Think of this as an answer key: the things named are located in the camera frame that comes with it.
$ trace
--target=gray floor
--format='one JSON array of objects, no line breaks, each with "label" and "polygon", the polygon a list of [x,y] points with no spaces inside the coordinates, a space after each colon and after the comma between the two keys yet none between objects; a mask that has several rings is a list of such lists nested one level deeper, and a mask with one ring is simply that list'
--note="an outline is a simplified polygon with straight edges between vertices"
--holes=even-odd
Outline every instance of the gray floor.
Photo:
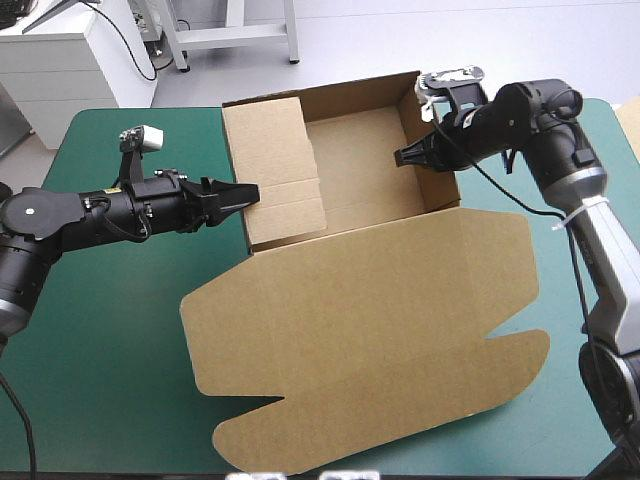
[{"label": "gray floor", "polygon": [[[225,2],[174,0],[193,28],[220,25]],[[191,52],[191,72],[160,74],[154,107],[219,105],[264,93],[385,73],[476,64],[492,95],[514,80],[561,77],[620,104],[640,95],[640,0],[298,0],[302,61],[285,45]],[[252,23],[280,0],[247,0]],[[30,138],[0,160],[14,189],[40,185],[55,152]]]}]

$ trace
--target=cable tie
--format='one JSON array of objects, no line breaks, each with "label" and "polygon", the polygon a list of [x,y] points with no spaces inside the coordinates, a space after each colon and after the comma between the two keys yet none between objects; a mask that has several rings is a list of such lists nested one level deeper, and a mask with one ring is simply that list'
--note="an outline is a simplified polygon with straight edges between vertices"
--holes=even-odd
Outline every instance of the cable tie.
[{"label": "cable tie", "polygon": [[573,220],[576,216],[578,216],[579,214],[581,214],[585,210],[588,210],[591,207],[595,207],[596,205],[600,205],[601,203],[609,203],[609,199],[607,197],[603,197],[601,195],[597,195],[595,197],[590,197],[590,198],[587,198],[587,199],[583,200],[582,201],[582,205],[580,205],[573,212],[571,212],[569,215],[567,215],[567,217],[564,220],[562,220],[561,222],[556,223],[553,227],[551,227],[551,230],[553,230],[555,232],[557,230],[561,230],[563,228],[566,228],[567,225],[569,224],[569,222],[571,222],[571,220]]}]

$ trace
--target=unfolded cardboard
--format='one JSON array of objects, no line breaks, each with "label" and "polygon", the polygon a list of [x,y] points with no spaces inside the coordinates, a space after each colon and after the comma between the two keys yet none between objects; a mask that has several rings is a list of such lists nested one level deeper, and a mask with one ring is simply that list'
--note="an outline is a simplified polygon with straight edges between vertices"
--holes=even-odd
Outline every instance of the unfolded cardboard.
[{"label": "unfolded cardboard", "polygon": [[199,390],[284,397],[216,449],[299,473],[515,397],[547,335],[485,337],[537,295],[528,237],[519,215],[447,210],[259,252],[185,297]]},{"label": "unfolded cardboard", "polygon": [[457,208],[452,174],[395,166],[430,128],[416,75],[223,109],[236,177],[262,193],[255,254],[181,314],[201,392],[283,397],[216,428],[237,468],[299,473],[494,408],[546,358],[541,331],[486,339],[537,295],[524,217]]}]

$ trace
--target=black cable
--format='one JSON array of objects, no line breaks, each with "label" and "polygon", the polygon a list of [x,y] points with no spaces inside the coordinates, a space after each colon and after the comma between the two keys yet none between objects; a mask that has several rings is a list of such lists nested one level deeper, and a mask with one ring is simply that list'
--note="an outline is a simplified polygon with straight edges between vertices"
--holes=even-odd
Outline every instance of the black cable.
[{"label": "black cable", "polygon": [[107,22],[109,22],[111,24],[111,26],[115,29],[115,31],[118,32],[118,35],[120,35],[120,38],[124,42],[124,46],[127,47],[127,51],[129,52],[129,55],[131,56],[131,60],[133,61],[133,64],[135,65],[135,67],[138,69],[138,72],[140,73],[140,75],[142,75],[142,78],[144,78],[145,80],[148,80],[150,82],[155,81],[158,78],[158,72],[156,71],[155,67],[153,69],[153,77],[148,77],[147,75],[145,75],[145,73],[140,68],[140,65],[138,65],[138,61],[136,60],[135,55],[133,55],[133,52],[131,51],[131,47],[129,46],[129,42],[127,42],[127,39],[124,38],[124,35],[122,34],[122,32],[120,31],[118,26],[115,23],[113,23],[113,20],[111,20],[107,15],[102,13],[100,10],[98,10],[93,5],[91,5],[91,4],[87,3],[87,2],[84,2],[83,0],[79,0],[79,2],[82,3],[83,5],[89,7],[91,10],[96,12],[98,15],[100,15],[102,18],[104,18]]},{"label": "black cable", "polygon": [[33,441],[33,430],[31,429],[31,420],[29,420],[29,415],[27,415],[26,410],[20,404],[20,400],[18,400],[18,397],[16,396],[15,392],[11,389],[9,382],[7,381],[6,378],[4,378],[4,375],[2,375],[1,372],[0,372],[0,385],[2,385],[2,388],[7,394],[7,397],[9,397],[9,400],[11,401],[14,408],[18,412],[18,415],[20,415],[20,418],[22,419],[24,430],[25,430],[25,433],[27,434],[27,447],[29,448],[29,479],[36,480],[38,467],[36,463],[36,447]]},{"label": "black cable", "polygon": [[[563,90],[562,92],[560,92],[560,94],[563,94],[569,91],[574,91],[574,90],[573,89]],[[447,143],[449,143],[453,148],[455,148],[458,152],[460,152],[467,159],[467,161],[471,164],[472,167],[474,167],[478,172],[480,172],[480,174],[484,178],[486,178],[489,181],[489,183],[491,183],[491,185],[497,188],[507,198],[509,198],[516,204],[518,204],[527,212],[532,213],[534,215],[539,215],[543,217],[556,217],[563,222],[566,220],[566,217],[560,212],[556,212],[553,210],[538,210],[533,207],[530,207],[529,205],[524,203],[522,200],[520,200],[518,197],[513,195],[511,192],[509,192],[502,185],[500,185],[493,177],[491,177],[491,175],[485,172],[484,169],[480,167],[480,165],[478,165],[478,162],[476,162],[475,159],[471,155],[469,155],[469,153],[467,153],[467,151],[464,148],[458,145],[458,143],[456,143],[449,135],[447,135],[444,132],[444,130],[442,129],[442,126],[440,125],[440,122],[438,121],[438,114],[435,111],[433,115],[433,125],[436,131],[447,141]],[[604,394],[608,397],[609,394],[605,387],[604,375],[602,374],[602,370],[598,362],[598,357],[596,356],[595,342],[593,341],[593,336],[591,335],[591,329],[589,328],[589,307],[587,306],[587,296],[585,295],[585,292],[584,292],[584,284],[582,282],[582,275],[580,274],[580,266],[578,264],[578,254],[576,252],[576,247],[575,247],[575,238],[574,238],[573,231],[571,230],[570,222],[565,225],[565,230],[567,231],[567,238],[569,240],[569,254],[571,255],[571,265],[573,267],[573,276],[575,277],[576,287],[578,289],[578,297],[580,298],[580,310],[582,312],[582,318],[584,319],[584,327],[585,327],[585,333],[587,335],[587,341],[589,343],[591,355],[593,356],[593,363],[596,370],[596,375],[598,377],[598,383],[600,383],[600,387],[602,388]]]},{"label": "black cable", "polygon": [[142,224],[144,233],[142,235],[136,235],[124,230],[122,227],[116,225],[107,217],[106,213],[111,208],[111,199],[109,199],[108,197],[91,197],[89,198],[89,202],[92,208],[103,206],[103,210],[102,212],[100,212],[99,218],[104,223],[105,228],[114,235],[118,235],[124,240],[129,240],[135,243],[142,243],[151,236],[151,223],[143,212],[139,212],[137,218],[138,221]]},{"label": "black cable", "polygon": [[171,60],[169,60],[169,62],[167,62],[167,64],[166,64],[166,65],[163,65],[163,66],[161,66],[161,67],[155,67],[155,66],[154,66],[153,68],[156,70],[156,72],[159,72],[160,70],[164,70],[165,68],[167,68],[168,66],[170,66],[172,63],[173,63],[173,58],[172,58]]}]

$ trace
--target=black robotic arm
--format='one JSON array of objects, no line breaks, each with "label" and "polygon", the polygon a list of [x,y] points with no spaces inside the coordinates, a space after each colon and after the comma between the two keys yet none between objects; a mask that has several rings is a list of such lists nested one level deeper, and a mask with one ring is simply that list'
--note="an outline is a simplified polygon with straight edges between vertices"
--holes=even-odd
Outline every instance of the black robotic arm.
[{"label": "black robotic arm", "polygon": [[162,147],[162,131],[140,126],[120,136],[118,179],[103,190],[56,193],[25,188],[0,207],[0,349],[27,326],[51,266],[64,252],[164,232],[195,232],[259,201],[257,185],[175,169],[142,173],[142,154]]},{"label": "black robotic arm", "polygon": [[[565,212],[598,295],[579,366],[616,449],[587,478],[640,478],[640,253],[604,196],[607,174],[576,119],[582,96],[552,79],[506,85],[488,102],[483,75],[466,67],[418,77],[435,130],[398,150],[396,163],[455,171],[501,153],[511,173],[522,153],[546,203]],[[443,102],[451,111],[440,122],[434,104]]]}]

